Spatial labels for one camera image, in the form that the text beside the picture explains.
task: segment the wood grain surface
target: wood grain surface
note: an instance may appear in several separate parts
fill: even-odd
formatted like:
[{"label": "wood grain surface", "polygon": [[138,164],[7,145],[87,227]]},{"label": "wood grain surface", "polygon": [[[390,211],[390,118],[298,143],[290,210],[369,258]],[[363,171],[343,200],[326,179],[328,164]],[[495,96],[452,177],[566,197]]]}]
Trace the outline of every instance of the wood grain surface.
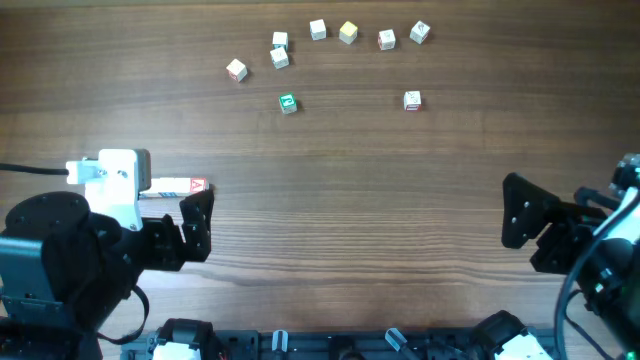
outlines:
[{"label": "wood grain surface", "polygon": [[[311,41],[323,18],[329,38]],[[411,41],[417,20],[432,26]],[[358,39],[337,39],[350,20]],[[500,244],[501,181],[518,171],[565,199],[606,188],[640,140],[640,5],[448,1],[5,10],[0,161],[62,167],[146,148],[153,174],[216,186],[213,252],[146,272],[149,330],[470,326],[505,309],[552,323],[560,277]],[[393,28],[397,48],[377,33]],[[273,31],[290,36],[275,70]],[[225,67],[238,58],[238,84]],[[419,90],[425,109],[402,110]],[[299,111],[277,97],[293,91]],[[64,178],[0,174],[0,215]],[[142,202],[145,216],[177,200]],[[138,326],[124,301],[103,327]],[[600,321],[570,312],[608,350]],[[572,358],[596,358],[568,331]],[[118,349],[103,344],[105,357]]]}]

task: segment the wooden block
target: wooden block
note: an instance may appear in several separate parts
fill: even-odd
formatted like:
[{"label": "wooden block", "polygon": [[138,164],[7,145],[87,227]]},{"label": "wooden block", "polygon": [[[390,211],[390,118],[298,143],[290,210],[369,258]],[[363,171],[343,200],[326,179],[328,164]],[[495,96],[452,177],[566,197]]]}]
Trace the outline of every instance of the wooden block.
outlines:
[{"label": "wooden block", "polygon": [[247,76],[247,67],[238,59],[233,59],[231,64],[227,66],[227,72],[233,80],[240,82]]},{"label": "wooden block", "polygon": [[285,115],[298,111],[298,103],[296,102],[296,98],[293,97],[293,93],[280,95],[279,102],[280,109],[282,109],[282,113]]},{"label": "wooden block", "polygon": [[431,29],[429,25],[423,23],[422,21],[418,21],[413,29],[411,29],[411,34],[409,35],[409,37],[418,44],[422,44],[424,39],[427,38],[427,35],[429,35],[429,29]]},{"label": "wooden block", "polygon": [[351,44],[358,37],[358,27],[347,21],[340,28],[340,40]]},{"label": "wooden block", "polygon": [[273,33],[273,48],[284,48],[285,51],[289,50],[289,35],[283,32]]},{"label": "wooden block", "polygon": [[279,47],[271,50],[271,61],[276,69],[280,69],[289,65],[289,56],[287,56],[287,52],[284,51],[283,47]]},{"label": "wooden block", "polygon": [[422,101],[420,100],[420,91],[407,91],[404,93],[404,110],[420,111],[422,109]]},{"label": "wooden block", "polygon": [[378,46],[380,50],[390,50],[396,46],[396,36],[393,29],[380,31],[378,34]]},{"label": "wooden block", "polygon": [[327,28],[324,26],[324,20],[316,20],[309,23],[311,26],[311,39],[322,40],[327,37]]}]

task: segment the black cable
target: black cable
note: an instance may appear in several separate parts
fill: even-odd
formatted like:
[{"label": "black cable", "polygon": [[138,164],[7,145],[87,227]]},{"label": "black cable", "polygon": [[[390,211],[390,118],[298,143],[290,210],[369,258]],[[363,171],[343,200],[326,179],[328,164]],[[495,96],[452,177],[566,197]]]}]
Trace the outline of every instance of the black cable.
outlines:
[{"label": "black cable", "polygon": [[15,171],[37,175],[69,175],[69,170],[67,169],[45,169],[4,163],[0,163],[0,171]]},{"label": "black cable", "polygon": [[[582,290],[573,290],[569,295],[569,302],[571,302],[571,300],[580,293],[582,293]],[[578,334],[582,335],[582,337],[585,340],[587,340],[587,342],[591,344],[591,346],[593,346],[594,349],[596,349],[596,351],[598,352],[598,354],[600,354],[600,356],[602,356],[605,360],[614,360],[613,357],[611,357],[609,354],[607,354],[606,351],[604,351],[604,349],[602,348],[602,346],[600,346],[600,344],[598,344],[595,340],[593,340],[593,338],[582,328],[582,326],[578,325],[578,323],[571,320],[569,315],[565,313],[564,318],[567,320],[569,325],[571,325],[571,327],[573,327],[578,332]]]},{"label": "black cable", "polygon": [[114,345],[124,345],[140,337],[142,331],[144,330],[144,325],[147,323],[147,317],[149,317],[149,298],[147,298],[147,295],[144,293],[144,291],[142,291],[142,289],[138,287],[138,285],[133,288],[133,292],[138,295],[140,301],[142,301],[142,306],[144,307],[144,320],[142,320],[142,325],[140,325],[138,330],[125,335],[120,339],[112,339],[110,337],[102,335],[102,333],[98,333],[98,339],[107,340]]},{"label": "black cable", "polygon": [[621,209],[620,212],[618,212],[615,216],[607,219],[607,221],[605,221],[604,225],[601,228],[596,229],[596,231],[593,233],[593,242],[580,254],[580,256],[578,256],[575,264],[573,265],[567,276],[564,278],[562,288],[560,289],[560,294],[558,295],[558,301],[556,302],[556,309],[553,317],[553,338],[556,349],[560,353],[560,360],[567,359],[567,351],[564,347],[564,319],[567,313],[567,305],[569,304],[569,292],[571,291],[571,287],[578,278],[578,274],[580,274],[580,271],[582,270],[584,264],[595,252],[600,243],[609,234],[611,229],[616,227],[621,220],[629,216],[629,214],[638,206],[638,204],[640,204],[640,191],[636,193],[636,195],[633,197],[631,202],[627,204],[627,206]]}]

